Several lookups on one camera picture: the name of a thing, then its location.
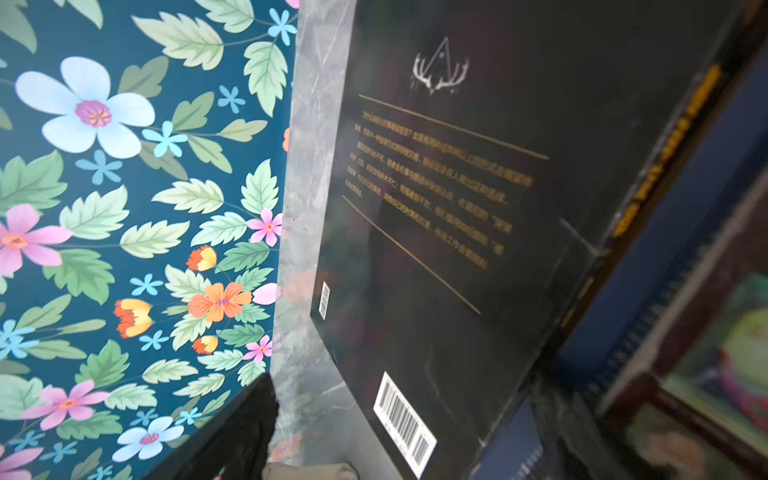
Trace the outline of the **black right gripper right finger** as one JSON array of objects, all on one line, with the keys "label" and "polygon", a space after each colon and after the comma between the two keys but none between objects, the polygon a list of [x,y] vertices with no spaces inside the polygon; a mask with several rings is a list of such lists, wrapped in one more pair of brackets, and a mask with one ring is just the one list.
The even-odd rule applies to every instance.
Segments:
[{"label": "black right gripper right finger", "polygon": [[618,463],[581,398],[546,375],[533,377],[530,390],[542,454],[537,479],[616,479]]}]

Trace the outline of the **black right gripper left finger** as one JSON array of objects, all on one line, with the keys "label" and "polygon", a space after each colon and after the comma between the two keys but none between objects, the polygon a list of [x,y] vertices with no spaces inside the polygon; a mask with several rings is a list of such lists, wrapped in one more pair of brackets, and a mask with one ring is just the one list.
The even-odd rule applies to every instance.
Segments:
[{"label": "black right gripper left finger", "polygon": [[260,479],[278,412],[272,378],[262,374],[145,477]]}]

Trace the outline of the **maroon grid cover book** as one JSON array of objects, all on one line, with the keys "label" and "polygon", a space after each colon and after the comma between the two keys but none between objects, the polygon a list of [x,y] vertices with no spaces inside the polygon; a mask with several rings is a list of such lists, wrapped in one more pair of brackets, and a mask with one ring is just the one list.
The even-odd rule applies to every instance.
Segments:
[{"label": "maroon grid cover book", "polygon": [[600,403],[664,479],[767,475],[767,179],[697,259]]}]

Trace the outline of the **black book gold title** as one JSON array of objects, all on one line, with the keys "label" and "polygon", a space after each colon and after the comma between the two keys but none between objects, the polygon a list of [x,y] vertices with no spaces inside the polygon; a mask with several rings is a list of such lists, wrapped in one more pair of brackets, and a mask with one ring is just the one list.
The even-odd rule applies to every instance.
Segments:
[{"label": "black book gold title", "polygon": [[716,121],[731,102],[752,63],[761,54],[767,41],[767,3],[746,1],[736,25],[728,32],[709,67],[695,83],[685,108],[676,118],[670,133],[609,238],[607,249],[600,258],[594,274],[586,281],[575,305],[559,325],[557,332],[568,338],[596,298],[629,255],[647,224],[687,167],[700,144],[709,135]]}]

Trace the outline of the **blue Little Prince book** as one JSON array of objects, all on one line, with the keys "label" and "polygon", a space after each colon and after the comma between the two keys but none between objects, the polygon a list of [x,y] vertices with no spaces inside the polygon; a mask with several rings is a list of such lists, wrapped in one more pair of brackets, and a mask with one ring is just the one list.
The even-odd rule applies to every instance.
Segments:
[{"label": "blue Little Prince book", "polygon": [[[601,400],[760,176],[767,179],[765,49],[577,329],[536,372],[581,398],[613,447],[622,472],[632,478],[664,479],[605,423]],[[537,479],[542,445],[531,383],[474,470],[475,478]]]}]

